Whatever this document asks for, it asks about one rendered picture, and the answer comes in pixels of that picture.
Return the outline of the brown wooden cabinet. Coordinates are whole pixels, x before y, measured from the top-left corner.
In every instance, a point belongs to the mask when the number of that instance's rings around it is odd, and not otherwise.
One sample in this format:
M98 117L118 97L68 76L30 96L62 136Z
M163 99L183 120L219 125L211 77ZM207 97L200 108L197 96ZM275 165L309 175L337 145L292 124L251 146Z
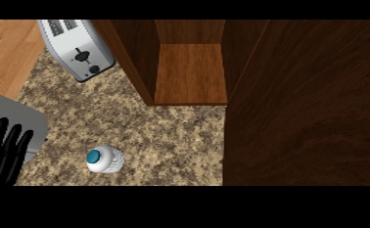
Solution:
M95 20L149 106L225 106L266 20Z

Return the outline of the brown wooden cabinet door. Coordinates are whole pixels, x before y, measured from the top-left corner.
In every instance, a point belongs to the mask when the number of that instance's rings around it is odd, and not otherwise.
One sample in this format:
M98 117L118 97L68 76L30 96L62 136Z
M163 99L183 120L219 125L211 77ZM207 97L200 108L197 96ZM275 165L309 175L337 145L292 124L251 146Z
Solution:
M370 185L370 21L272 21L226 110L223 183Z

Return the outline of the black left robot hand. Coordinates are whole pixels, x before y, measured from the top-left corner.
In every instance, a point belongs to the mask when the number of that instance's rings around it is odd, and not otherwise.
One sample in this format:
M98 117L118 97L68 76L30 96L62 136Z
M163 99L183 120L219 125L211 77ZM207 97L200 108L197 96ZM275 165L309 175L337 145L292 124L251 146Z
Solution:
M9 118L0 118L0 186L17 184L33 138L31 130L23 131L21 124L9 127Z

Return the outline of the silver toaster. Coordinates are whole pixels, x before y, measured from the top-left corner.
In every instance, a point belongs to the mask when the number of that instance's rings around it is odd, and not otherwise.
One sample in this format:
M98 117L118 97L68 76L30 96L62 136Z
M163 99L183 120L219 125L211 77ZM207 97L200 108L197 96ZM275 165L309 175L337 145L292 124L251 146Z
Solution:
M111 48L90 20L37 20L48 52L79 82L115 65Z

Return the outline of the white blue-capped water bottle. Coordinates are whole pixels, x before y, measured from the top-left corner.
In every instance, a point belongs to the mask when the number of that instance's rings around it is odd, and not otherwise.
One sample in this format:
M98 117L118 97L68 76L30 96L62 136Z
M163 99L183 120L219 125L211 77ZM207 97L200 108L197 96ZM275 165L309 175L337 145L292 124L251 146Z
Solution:
M115 173L124 165L123 152L108 145L98 146L87 153L87 166L93 172Z

